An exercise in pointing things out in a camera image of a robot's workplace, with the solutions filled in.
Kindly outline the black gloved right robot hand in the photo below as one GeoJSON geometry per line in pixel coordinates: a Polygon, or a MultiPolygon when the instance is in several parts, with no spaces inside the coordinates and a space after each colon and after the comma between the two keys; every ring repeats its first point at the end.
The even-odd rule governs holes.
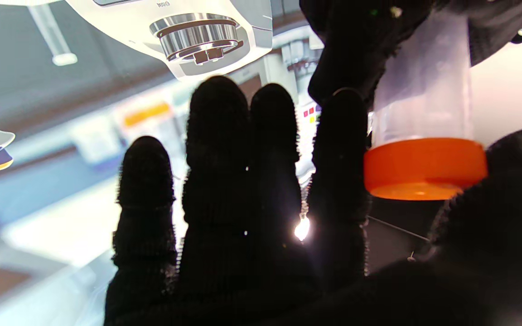
{"type": "Polygon", "coordinates": [[[447,200],[429,250],[365,274],[368,115],[356,91],[326,101],[302,212],[298,125],[286,89],[248,102],[229,78],[201,83],[187,120],[188,225],[178,258],[164,145],[123,156],[106,326],[522,326],[522,130],[487,150],[488,175],[447,200]]]}

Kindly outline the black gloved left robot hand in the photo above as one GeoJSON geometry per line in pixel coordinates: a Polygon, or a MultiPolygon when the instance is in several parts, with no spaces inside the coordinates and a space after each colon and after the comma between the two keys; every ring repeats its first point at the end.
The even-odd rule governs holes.
{"type": "Polygon", "coordinates": [[[471,66],[522,28],[522,0],[301,0],[299,6],[324,43],[308,88],[319,105],[344,87],[370,104],[388,58],[433,10],[467,19],[471,66]]]}

